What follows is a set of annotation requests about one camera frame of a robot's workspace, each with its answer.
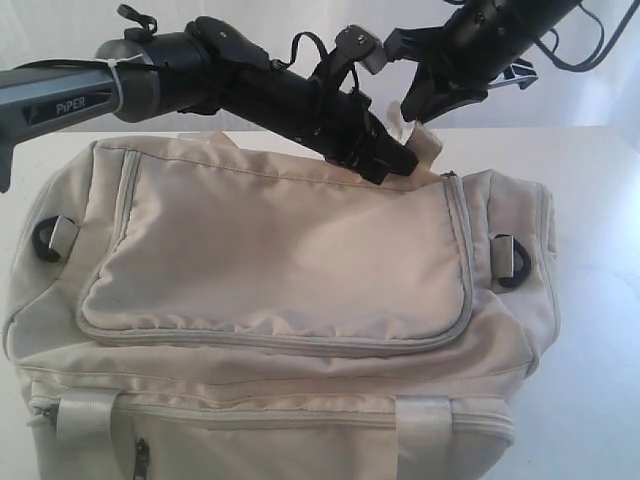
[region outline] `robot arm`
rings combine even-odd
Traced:
[[[355,64],[375,75],[389,62],[417,62],[402,111],[407,121],[426,122],[483,101],[496,86],[530,85],[537,77],[520,55],[579,3],[468,0],[444,26],[397,29],[384,44],[361,27],[348,27],[330,53],[305,32],[321,55],[307,79],[220,20],[200,17],[184,32],[156,35],[155,19],[121,5],[118,13],[139,27],[96,55],[126,59],[117,65],[48,60],[0,72],[0,191],[9,188],[17,143],[106,113],[139,122],[174,111],[213,115],[224,109],[370,182],[410,175],[417,158],[369,112],[371,100],[357,82],[349,93],[340,90],[349,73],[357,78]]]

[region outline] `white wall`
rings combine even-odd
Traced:
[[[631,0],[587,0],[610,34]],[[0,69],[50,57],[89,58],[96,48],[118,38],[127,22],[115,9],[119,0],[0,0]],[[184,28],[198,15],[215,16],[236,26],[273,57],[288,58],[293,35],[301,30],[318,33],[328,45],[349,23],[359,23],[383,39],[396,26],[417,28],[442,24],[453,7],[441,0],[130,0],[144,13],[156,16],[163,32]],[[597,42],[593,22],[576,11],[560,26],[560,54],[583,59]],[[296,70],[308,74],[317,57],[305,42]],[[433,122],[438,127],[549,126],[613,124],[640,148],[640,18],[634,19],[618,48],[596,72],[576,75],[560,72],[538,51],[534,61],[541,80],[526,92],[507,88],[492,93],[482,105],[452,112]],[[386,105],[402,99],[414,66],[394,64],[377,77],[364,72],[361,80],[384,116]],[[248,129],[247,122],[228,115],[201,118],[171,115],[144,124],[124,125],[113,117],[84,124],[83,130],[198,130]]]

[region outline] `bag fabric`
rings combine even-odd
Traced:
[[[43,189],[10,279],[42,478],[480,478],[558,334],[554,256],[549,192],[492,171],[377,187],[96,142]]]

